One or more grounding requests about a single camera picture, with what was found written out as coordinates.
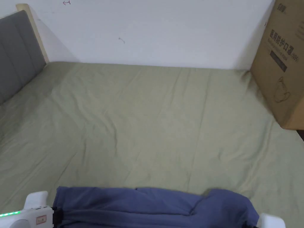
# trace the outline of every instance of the brown cardboard box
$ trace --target brown cardboard box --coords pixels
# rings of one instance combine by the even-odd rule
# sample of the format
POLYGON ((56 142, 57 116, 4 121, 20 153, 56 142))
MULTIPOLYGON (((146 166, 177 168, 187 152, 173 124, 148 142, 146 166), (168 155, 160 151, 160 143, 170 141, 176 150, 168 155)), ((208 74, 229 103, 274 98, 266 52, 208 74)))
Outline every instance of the brown cardboard box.
POLYGON ((304 130, 304 1, 277 0, 251 73, 282 128, 304 130))

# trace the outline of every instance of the black label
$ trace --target black label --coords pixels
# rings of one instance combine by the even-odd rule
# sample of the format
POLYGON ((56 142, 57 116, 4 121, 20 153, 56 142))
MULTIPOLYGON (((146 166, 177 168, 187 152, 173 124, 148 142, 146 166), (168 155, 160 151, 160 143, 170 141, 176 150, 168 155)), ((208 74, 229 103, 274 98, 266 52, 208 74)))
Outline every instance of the black label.
POLYGON ((282 71, 285 72, 287 70, 287 66, 283 63, 282 60, 280 60, 280 58, 273 51, 271 51, 270 56, 278 64, 278 66, 282 69, 282 71))

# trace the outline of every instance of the bed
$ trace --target bed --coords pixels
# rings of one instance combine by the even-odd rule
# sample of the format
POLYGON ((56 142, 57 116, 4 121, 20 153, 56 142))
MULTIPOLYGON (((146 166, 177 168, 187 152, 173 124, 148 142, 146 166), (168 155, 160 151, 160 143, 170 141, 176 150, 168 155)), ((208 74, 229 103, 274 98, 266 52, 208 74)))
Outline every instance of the bed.
POLYGON ((0 20, 0 41, 1 212, 42 190, 51 205, 58 186, 225 188, 304 224, 304 143, 250 72, 46 63, 25 11, 0 20))

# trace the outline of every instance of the wooden bed frame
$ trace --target wooden bed frame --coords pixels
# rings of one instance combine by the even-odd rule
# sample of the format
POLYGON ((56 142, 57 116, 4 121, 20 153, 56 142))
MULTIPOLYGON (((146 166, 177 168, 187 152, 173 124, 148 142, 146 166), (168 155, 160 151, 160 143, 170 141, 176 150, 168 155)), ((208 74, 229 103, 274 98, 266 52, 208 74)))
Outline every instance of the wooden bed frame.
POLYGON ((16 8, 17 8, 17 11, 22 11, 22 10, 24 10, 24 11, 27 13, 27 15, 28 15, 28 17, 29 17, 29 21, 30 21, 30 23, 31 23, 31 25, 32 25, 32 28, 33 28, 34 33, 35 33, 35 36, 36 36, 36 38, 37 38, 37 41, 38 41, 38 43, 39 43, 40 49, 41 49, 41 51, 42 51, 44 60, 45 60, 46 63, 49 63, 49 58, 47 57, 47 52, 45 51, 45 48, 44 48, 44 46, 43 46, 41 37, 40 37, 40 35, 39 35, 38 29, 37 29, 37 26, 36 26, 36 23, 35 23, 35 21, 34 21, 34 18, 33 18, 33 15, 32 15, 32 12, 31 12, 31 9, 30 9, 29 5, 26 4, 26 3, 17 4, 17 5, 16 5, 16 8))

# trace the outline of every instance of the folded fabric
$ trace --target folded fabric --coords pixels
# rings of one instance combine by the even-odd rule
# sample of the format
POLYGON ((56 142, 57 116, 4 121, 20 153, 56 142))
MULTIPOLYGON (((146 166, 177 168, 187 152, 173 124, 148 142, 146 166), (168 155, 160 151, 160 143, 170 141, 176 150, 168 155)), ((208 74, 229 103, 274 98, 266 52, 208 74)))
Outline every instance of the folded fabric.
POLYGON ((53 204, 65 228, 241 228, 259 219, 250 200, 213 189, 207 196, 158 188, 59 187, 53 204))

